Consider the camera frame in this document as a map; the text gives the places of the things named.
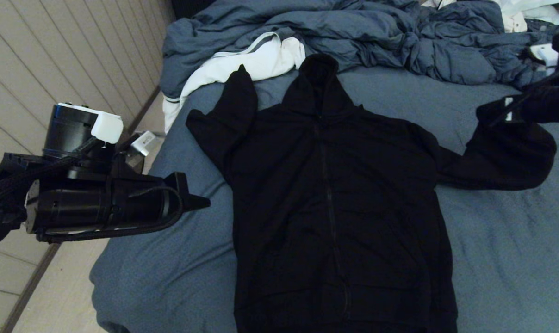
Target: bed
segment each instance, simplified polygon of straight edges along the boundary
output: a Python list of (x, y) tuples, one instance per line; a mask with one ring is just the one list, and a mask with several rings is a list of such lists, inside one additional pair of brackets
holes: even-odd
[[(298, 1), (299, 6), (312, 2)], [(356, 2), (322, 3), (330, 4), (332, 10), (336, 6), (352, 10)], [(405, 10), (410, 1), (387, 2), (409, 13)], [(248, 6), (246, 2), (231, 13)], [(188, 22), (181, 25), (186, 28)], [(237, 29), (254, 25), (240, 19), (234, 24)], [(216, 51), (248, 45), (263, 31), (260, 28), (250, 27), (248, 34), (237, 31), (240, 37), (228, 37)], [(169, 28), (168, 36), (173, 30)], [(302, 31), (295, 30), (296, 36)], [(307, 54), (318, 51), (318, 40), (315, 44), (307, 36), (299, 37), (310, 48)], [(206, 44), (208, 35), (196, 38)], [(520, 38), (532, 41), (543, 37)], [(496, 72), (491, 80), (464, 85), (454, 83), (455, 77), (463, 76), (451, 75), (445, 82), (446, 78), (430, 75), (427, 70), (413, 72), (406, 62), (401, 65), (404, 68), (347, 63), (345, 53), (336, 50), (332, 55), (337, 59), (341, 56), (340, 65), (346, 64), (339, 80), (355, 104), (415, 122), (436, 135), (442, 146), (456, 152), (463, 152), (474, 131), (477, 106), (518, 93), (515, 87), (537, 79), (522, 67), (522, 74), (515, 70), (510, 77)], [(178, 83), (163, 86), (167, 95), (174, 95), (178, 85), (182, 88), (191, 69), (212, 55), (207, 49), (196, 53), (185, 55), (183, 61), (177, 59), (174, 65), (165, 61), (163, 76), (178, 76)], [(296, 75), (292, 70), (256, 82), (259, 110), (279, 103)], [(191, 93), (150, 171), (161, 177), (185, 172), (191, 192), (210, 198), (211, 207), (186, 213), (176, 225), (161, 232), (110, 240), (91, 272), (97, 320), (111, 333), (236, 331), (231, 190), (185, 126), (189, 110), (208, 112), (222, 88), (223, 84), (211, 84)], [(558, 150), (553, 170), (541, 186), (525, 191), (436, 188), (453, 248), (461, 333), (559, 333), (559, 124), (544, 127), (555, 137)]]

